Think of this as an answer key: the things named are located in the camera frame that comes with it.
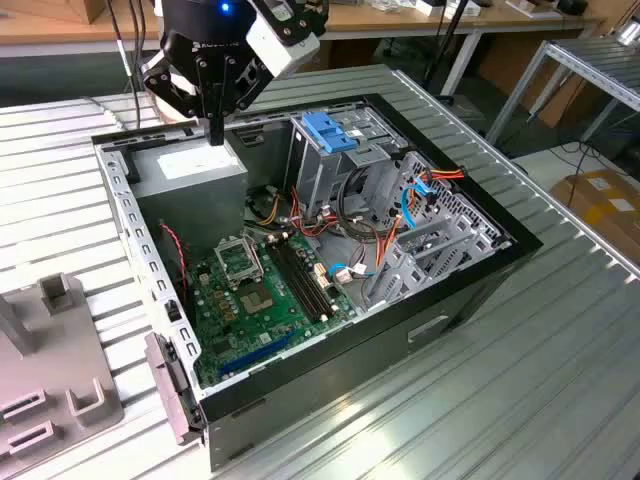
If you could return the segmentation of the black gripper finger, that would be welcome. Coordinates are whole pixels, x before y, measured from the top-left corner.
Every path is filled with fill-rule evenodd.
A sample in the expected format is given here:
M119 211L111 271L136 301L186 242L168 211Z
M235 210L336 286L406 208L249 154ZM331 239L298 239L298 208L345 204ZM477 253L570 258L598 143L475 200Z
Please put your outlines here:
M216 145L216 114L207 104L202 89L185 90L172 79L170 62L163 50L141 65L143 84L148 91L185 118L197 118L205 138Z
M226 56L215 110L215 144L224 143L225 119L246 110L273 79L266 65L255 55L246 58Z

